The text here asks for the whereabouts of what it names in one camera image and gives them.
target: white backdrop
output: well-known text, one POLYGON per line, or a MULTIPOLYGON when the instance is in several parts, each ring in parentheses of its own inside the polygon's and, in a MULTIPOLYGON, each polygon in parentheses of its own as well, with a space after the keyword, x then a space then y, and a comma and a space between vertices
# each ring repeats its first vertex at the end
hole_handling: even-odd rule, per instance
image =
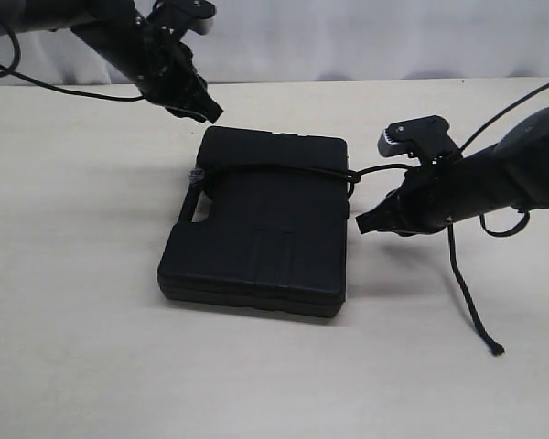
MULTIPOLYGON (((137 3, 147 13, 152 0, 137 3)), ((549 0, 214 3, 213 32, 186 38, 211 82, 549 76, 549 0)), ((69 31, 21 40, 27 74, 53 83, 123 81, 69 31)), ((10 53, 0 38, 0 59, 10 53)))

